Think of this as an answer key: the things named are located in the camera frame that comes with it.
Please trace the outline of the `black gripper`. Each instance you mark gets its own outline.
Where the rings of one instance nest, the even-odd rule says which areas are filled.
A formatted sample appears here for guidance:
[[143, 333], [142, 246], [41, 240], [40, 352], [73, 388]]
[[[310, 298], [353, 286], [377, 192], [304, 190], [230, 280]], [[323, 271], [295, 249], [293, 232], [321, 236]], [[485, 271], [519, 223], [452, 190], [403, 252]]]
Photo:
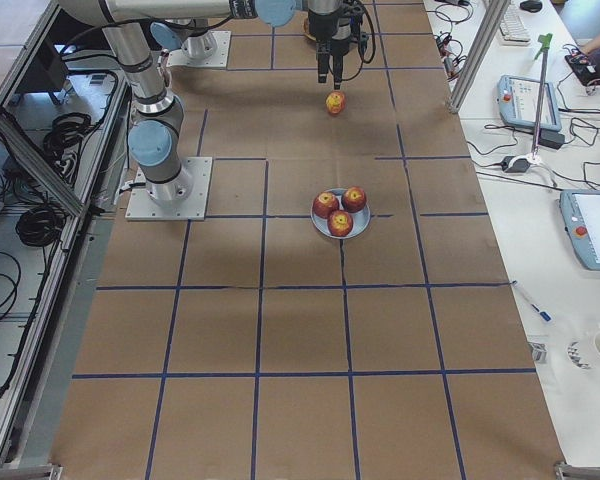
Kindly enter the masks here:
[[329, 44], [338, 31], [340, 0], [308, 0], [309, 33], [317, 43]]
[[[351, 18], [339, 18], [337, 31], [331, 38], [331, 55], [333, 56], [333, 77], [335, 89], [340, 89], [342, 85], [344, 56], [346, 56], [350, 51], [351, 39]], [[328, 43], [316, 44], [316, 61], [318, 82], [326, 83], [330, 68], [330, 48]]]

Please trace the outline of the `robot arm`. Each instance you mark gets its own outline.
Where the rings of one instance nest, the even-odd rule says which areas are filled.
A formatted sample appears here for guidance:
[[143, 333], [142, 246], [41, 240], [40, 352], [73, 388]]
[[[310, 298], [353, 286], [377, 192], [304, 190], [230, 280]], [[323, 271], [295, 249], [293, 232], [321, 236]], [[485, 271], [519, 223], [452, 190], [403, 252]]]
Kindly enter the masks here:
[[[315, 43], [318, 81], [325, 83], [330, 73], [336, 91], [341, 89], [343, 82], [354, 79], [366, 62], [364, 55], [368, 36], [361, 30], [361, 18], [355, 17], [354, 13], [355, 8], [347, 7], [344, 16], [330, 27], [327, 27], [326, 17], [313, 13], [308, 13], [303, 23], [305, 36]], [[153, 22], [150, 31], [164, 50], [180, 51], [189, 60], [208, 59], [217, 50], [213, 30], [207, 21], [190, 20], [187, 24], [175, 20]], [[360, 66], [352, 77], [344, 78], [344, 57], [349, 53], [351, 43], [357, 45]]]
[[279, 27], [303, 10], [317, 40], [318, 78], [324, 83], [330, 41], [344, 14], [341, 1], [62, 1], [60, 6], [76, 20], [102, 29], [130, 83], [140, 119], [129, 133], [128, 146], [144, 174], [148, 196], [160, 205], [190, 196], [194, 179], [184, 171], [177, 153], [182, 103], [154, 65], [140, 22], [172, 19], [178, 27], [193, 31], [194, 20], [258, 18]]

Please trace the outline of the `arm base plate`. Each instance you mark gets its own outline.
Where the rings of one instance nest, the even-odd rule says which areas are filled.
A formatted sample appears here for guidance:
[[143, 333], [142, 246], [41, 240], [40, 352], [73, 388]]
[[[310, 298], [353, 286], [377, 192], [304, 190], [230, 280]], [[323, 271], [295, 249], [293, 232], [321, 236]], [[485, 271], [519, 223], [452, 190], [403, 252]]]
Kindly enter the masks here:
[[186, 157], [179, 175], [169, 183], [152, 183], [138, 168], [125, 218], [129, 221], [203, 221], [206, 216], [212, 157]]
[[169, 53], [167, 67], [225, 69], [229, 59], [230, 31], [210, 31], [189, 37], [179, 49]]

